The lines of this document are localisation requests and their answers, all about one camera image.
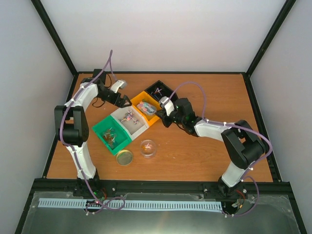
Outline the green plastic bin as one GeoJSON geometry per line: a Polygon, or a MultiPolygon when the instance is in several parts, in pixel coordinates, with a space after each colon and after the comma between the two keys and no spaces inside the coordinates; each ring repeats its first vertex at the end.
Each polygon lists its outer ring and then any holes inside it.
{"type": "Polygon", "coordinates": [[[92,130],[112,155],[117,155],[132,142],[127,131],[111,115],[94,125],[92,130]]]}

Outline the black plastic bin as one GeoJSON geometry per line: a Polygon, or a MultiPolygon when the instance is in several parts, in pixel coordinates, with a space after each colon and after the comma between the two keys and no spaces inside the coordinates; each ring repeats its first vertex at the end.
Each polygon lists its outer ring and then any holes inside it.
{"type": "Polygon", "coordinates": [[[169,98],[170,95],[173,93],[173,90],[169,88],[161,80],[156,81],[155,83],[150,85],[148,88],[146,88],[144,91],[148,93],[157,102],[159,102],[160,99],[163,97],[169,98]]]}

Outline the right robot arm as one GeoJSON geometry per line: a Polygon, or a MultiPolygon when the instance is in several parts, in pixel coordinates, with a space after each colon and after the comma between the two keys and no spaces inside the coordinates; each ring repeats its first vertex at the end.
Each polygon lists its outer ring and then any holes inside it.
{"type": "Polygon", "coordinates": [[[159,104],[161,110],[156,115],[166,128],[174,123],[189,135],[208,137],[225,144],[230,164],[218,180],[218,190],[222,197],[230,196],[245,173],[266,151],[262,137],[245,120],[221,123],[199,117],[187,98],[172,102],[168,97],[162,97],[159,104]]]}

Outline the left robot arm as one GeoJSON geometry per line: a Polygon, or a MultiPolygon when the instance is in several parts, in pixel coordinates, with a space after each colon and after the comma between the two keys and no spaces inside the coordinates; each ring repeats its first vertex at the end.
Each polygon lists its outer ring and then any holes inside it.
{"type": "Polygon", "coordinates": [[[69,101],[54,108],[56,136],[70,152],[77,177],[85,181],[84,190],[90,196],[97,196],[101,192],[101,183],[87,146],[89,126],[85,111],[94,98],[120,108],[132,104],[126,95],[122,96],[119,92],[126,87],[126,81],[118,79],[109,87],[105,86],[105,81],[104,70],[100,70],[94,78],[83,79],[69,101]]]}

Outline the metal scoop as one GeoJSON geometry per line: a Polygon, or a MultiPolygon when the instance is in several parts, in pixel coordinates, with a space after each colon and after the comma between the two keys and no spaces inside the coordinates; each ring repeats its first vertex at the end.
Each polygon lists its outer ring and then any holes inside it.
{"type": "Polygon", "coordinates": [[[147,102],[144,102],[144,101],[141,101],[140,103],[138,103],[136,105],[136,107],[142,112],[144,113],[145,115],[148,115],[148,116],[152,116],[154,115],[156,112],[157,112],[157,109],[155,106],[147,103],[147,102]]]}

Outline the white plastic bin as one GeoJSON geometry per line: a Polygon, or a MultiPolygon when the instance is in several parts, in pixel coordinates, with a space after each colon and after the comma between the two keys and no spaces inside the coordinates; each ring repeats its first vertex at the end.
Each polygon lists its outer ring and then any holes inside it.
{"type": "Polygon", "coordinates": [[[129,134],[131,140],[135,140],[149,128],[144,117],[133,106],[118,108],[111,116],[129,134]]]}

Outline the yellow plastic bin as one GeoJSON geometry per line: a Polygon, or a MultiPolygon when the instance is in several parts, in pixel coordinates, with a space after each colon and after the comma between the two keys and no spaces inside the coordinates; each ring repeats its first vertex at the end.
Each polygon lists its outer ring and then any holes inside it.
{"type": "Polygon", "coordinates": [[[159,120],[156,112],[160,110],[159,103],[147,92],[142,91],[131,99],[133,107],[144,117],[149,126],[159,120]]]}

